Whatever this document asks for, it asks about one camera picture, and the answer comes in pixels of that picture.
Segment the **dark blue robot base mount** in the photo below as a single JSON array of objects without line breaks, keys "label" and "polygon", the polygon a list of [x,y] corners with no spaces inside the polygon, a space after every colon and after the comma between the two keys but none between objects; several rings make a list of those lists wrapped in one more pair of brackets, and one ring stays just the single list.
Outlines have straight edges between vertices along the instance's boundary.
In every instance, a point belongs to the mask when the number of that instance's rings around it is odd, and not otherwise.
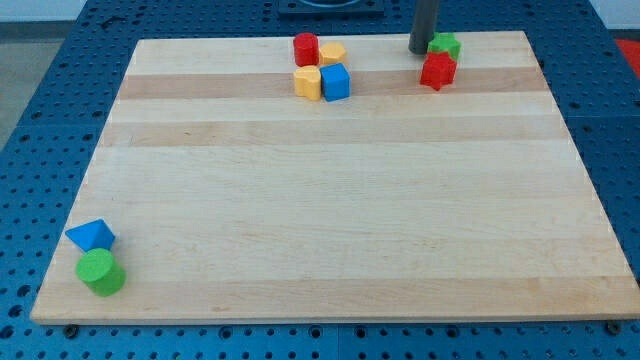
[{"label": "dark blue robot base mount", "polygon": [[383,15],[384,0],[277,0],[280,17],[315,15]]}]

